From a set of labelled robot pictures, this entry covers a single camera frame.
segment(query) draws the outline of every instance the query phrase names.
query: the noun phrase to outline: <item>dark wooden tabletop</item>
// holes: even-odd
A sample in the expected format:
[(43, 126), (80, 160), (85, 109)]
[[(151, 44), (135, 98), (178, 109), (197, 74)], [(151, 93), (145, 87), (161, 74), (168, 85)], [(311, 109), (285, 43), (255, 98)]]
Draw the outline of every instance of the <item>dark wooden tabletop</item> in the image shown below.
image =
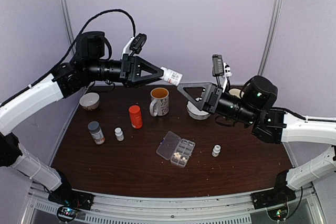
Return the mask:
[[(176, 87), (170, 92), (170, 111), (163, 117), (149, 114), (150, 91), (96, 87), (100, 105), (95, 111), (78, 108), (53, 162), (73, 188), (102, 194), (133, 197), (195, 197), (243, 193), (273, 187), (276, 175), (291, 168), (282, 145), (266, 144), (251, 129), (223, 127), (214, 116), (196, 121), (186, 111), (186, 100)], [(138, 104), (143, 128), (131, 126), (128, 108)], [(87, 129), (91, 121), (101, 125), (106, 142), (96, 145)], [(114, 129), (121, 127), (125, 139), (118, 142)], [(172, 131), (196, 143), (185, 168), (158, 156), (163, 137)], [(214, 145), (222, 151), (212, 156)]]

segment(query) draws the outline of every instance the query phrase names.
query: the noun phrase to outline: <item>mug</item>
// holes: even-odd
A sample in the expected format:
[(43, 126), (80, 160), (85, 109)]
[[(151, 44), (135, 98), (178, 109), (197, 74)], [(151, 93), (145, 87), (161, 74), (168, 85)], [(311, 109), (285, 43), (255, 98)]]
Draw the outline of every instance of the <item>mug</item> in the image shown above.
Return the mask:
[(169, 91), (165, 88), (156, 88), (151, 91), (152, 102), (149, 105), (151, 116), (163, 116), (169, 112)]

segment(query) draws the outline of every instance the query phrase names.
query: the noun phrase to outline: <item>metal frame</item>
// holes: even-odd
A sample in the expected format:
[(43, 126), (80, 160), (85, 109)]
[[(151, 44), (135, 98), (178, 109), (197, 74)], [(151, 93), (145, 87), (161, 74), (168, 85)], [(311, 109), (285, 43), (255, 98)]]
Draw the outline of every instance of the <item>metal frame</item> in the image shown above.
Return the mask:
[(266, 63), (267, 63), (267, 60), (268, 60), (268, 57), (269, 57), (269, 54), (272, 48), (275, 30), (276, 30), (279, 15), (280, 15), (281, 5), (282, 5), (282, 0), (274, 0), (271, 22), (270, 22), (269, 29), (268, 29), (268, 35), (266, 39), (264, 53), (262, 55), (263, 57), (261, 59), (261, 63), (260, 63), (259, 71), (258, 71), (258, 75), (260, 76), (262, 76), (265, 72)]
[[(300, 198), (297, 192), (296, 202)], [(116, 195), (94, 194), (91, 211), (83, 210), (77, 217), (84, 223), (225, 223), (225, 220), (245, 219), (251, 223), (250, 215), (265, 211), (254, 210), (250, 192), (226, 196), (195, 198), (135, 198)], [(60, 205), (49, 202), (48, 194), (41, 185), (33, 183), (25, 199), (27, 206), (21, 224), (30, 224), (34, 210), (53, 214)], [(309, 185), (303, 190), (315, 224), (325, 224), (324, 215), (315, 189)]]
[[(72, 31), (67, 0), (60, 0), (60, 2), (61, 2), (63, 18), (64, 18), (64, 22), (65, 22), (65, 29), (67, 31), (67, 37), (68, 37), (68, 40), (69, 40), (69, 44), (71, 44), (74, 41), (74, 32)], [(75, 55), (75, 49), (74, 48), (72, 48), (71, 52), (72, 52), (73, 55)]]

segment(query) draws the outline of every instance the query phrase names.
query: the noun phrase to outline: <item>white bowl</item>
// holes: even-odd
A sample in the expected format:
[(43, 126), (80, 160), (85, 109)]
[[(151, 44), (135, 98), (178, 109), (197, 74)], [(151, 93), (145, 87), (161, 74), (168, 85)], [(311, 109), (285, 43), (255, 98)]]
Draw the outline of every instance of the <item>white bowl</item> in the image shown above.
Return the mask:
[(240, 98), (240, 96), (239, 96), (240, 95), (240, 89), (230, 89), (229, 90), (229, 94), (234, 95), (234, 96)]
[(95, 110), (99, 106), (99, 95), (97, 93), (87, 93), (80, 98), (79, 104), (85, 110)]
[(201, 111), (198, 108), (196, 108), (195, 105), (193, 105), (191, 102), (187, 103), (187, 111), (189, 116), (195, 120), (205, 120), (209, 116), (211, 116), (208, 112)]

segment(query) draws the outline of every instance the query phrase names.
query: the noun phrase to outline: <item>black cable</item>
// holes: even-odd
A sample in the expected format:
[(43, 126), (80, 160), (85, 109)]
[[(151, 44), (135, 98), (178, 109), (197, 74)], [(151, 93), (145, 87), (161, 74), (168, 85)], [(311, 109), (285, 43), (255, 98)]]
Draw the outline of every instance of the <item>black cable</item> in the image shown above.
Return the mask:
[(283, 110), (283, 111), (286, 111), (289, 114), (292, 114), (293, 116), (295, 116), (298, 119), (306, 120), (306, 118), (303, 115), (300, 115), (300, 114), (298, 114), (294, 111), (291, 111), (290, 109), (286, 109), (286, 108), (282, 108), (282, 107), (272, 107), (272, 109)]
[(234, 121), (232, 122), (232, 124), (227, 124), (227, 123), (220, 122), (218, 119), (224, 119), (224, 118), (221, 115), (215, 116), (215, 123), (220, 126), (224, 126), (224, 127), (234, 127), (238, 123), (238, 121)]
[(313, 122), (327, 122), (327, 123), (336, 123), (336, 120), (329, 120), (329, 119), (316, 119), (316, 118), (308, 118), (308, 121), (313, 121)]
[(64, 205), (64, 202), (62, 202), (58, 197), (56, 197), (54, 194), (53, 194), (53, 192), (52, 191), (50, 191), (45, 185), (42, 185), (43, 186), (43, 190), (46, 192), (46, 193), (49, 193), (53, 198), (54, 198), (54, 200), (57, 202), (57, 203), (59, 203), (59, 204), (61, 204), (61, 205), (63, 205), (63, 206), (67, 206), (67, 205)]
[(93, 84), (91, 84), (88, 88), (88, 92), (90, 92), (92, 90), (92, 88), (95, 86), (96, 81), (93, 82)]
[(299, 203), (297, 204), (296, 208), (294, 209), (294, 211), (290, 214), (290, 216), (286, 217), (286, 220), (288, 220), (290, 217), (292, 217), (295, 212), (298, 210), (299, 206), (300, 206), (300, 203), (302, 201), (302, 197), (303, 197), (303, 188), (301, 186), (301, 196), (300, 196), (300, 200), (299, 200)]
[(116, 88), (116, 85), (115, 85), (115, 83), (113, 82), (113, 83), (112, 83), (112, 89), (110, 90), (110, 92), (113, 91), (115, 88)]
[(216, 76), (216, 81), (217, 81), (217, 85), (221, 88), (222, 85), (220, 84), (220, 80), (219, 80), (219, 77), (218, 77), (218, 76)]
[(226, 77), (227, 78), (227, 90), (231, 89), (231, 82), (230, 82), (230, 77)]
[(239, 93), (239, 98), (242, 98), (242, 93), (243, 93), (243, 91), (246, 89), (246, 87), (247, 87), (247, 85), (249, 85), (250, 84), (250, 82), (252, 81), (252, 78), (251, 79), (249, 79), (247, 82), (245, 82), (245, 84), (244, 84), (244, 86), (243, 86), (243, 88), (240, 90), (240, 93)]
[(112, 54), (113, 54), (113, 50), (112, 50), (112, 46), (111, 44), (109, 43), (109, 41), (106, 39), (105, 36), (98, 36), (103, 42), (104, 44), (107, 46), (107, 49), (108, 49), (108, 52), (109, 52), (109, 55), (107, 57), (107, 59), (101, 59), (101, 61), (109, 61), (112, 57)]
[[(86, 21), (86, 23), (84, 24), (84, 26), (82, 27), (82, 29), (79, 31), (78, 35), (80, 35), (84, 29), (89, 25), (89, 23), (91, 21), (93, 21), (94, 19), (98, 18), (99, 16), (106, 14), (106, 13), (114, 13), (114, 12), (118, 12), (118, 13), (124, 13), (131, 21), (132, 23), (132, 28), (133, 28), (133, 36), (135, 37), (135, 22), (132, 18), (132, 16), (122, 10), (122, 9), (110, 9), (110, 10), (104, 10), (96, 15), (94, 15), (93, 17), (91, 17), (88, 21)], [(74, 39), (74, 41), (71, 43), (70, 47), (68, 48), (67, 52), (65, 53), (65, 55), (59, 60), (59, 62), (57, 62), (48, 72), (46, 72), (44, 75), (42, 75), (40, 78), (38, 78), (35, 82), (33, 82), (30, 87), (35, 86), (36, 84), (38, 84), (39, 82), (41, 82), (44, 78), (46, 78), (49, 74), (51, 74), (51, 72), (57, 68), (69, 55), (71, 49), (73, 48), (73, 46), (76, 43), (76, 39)], [(8, 98), (6, 101), (4, 101), (3, 103), (0, 104), (0, 107), (4, 106), (5, 104), (9, 103), (12, 99), (18, 97), (20, 94), (24, 93), (25, 91), (29, 90), (30, 87), (25, 87), (24, 89), (22, 89), (21, 91), (17, 92), (15, 95), (11, 96), (10, 98)]]

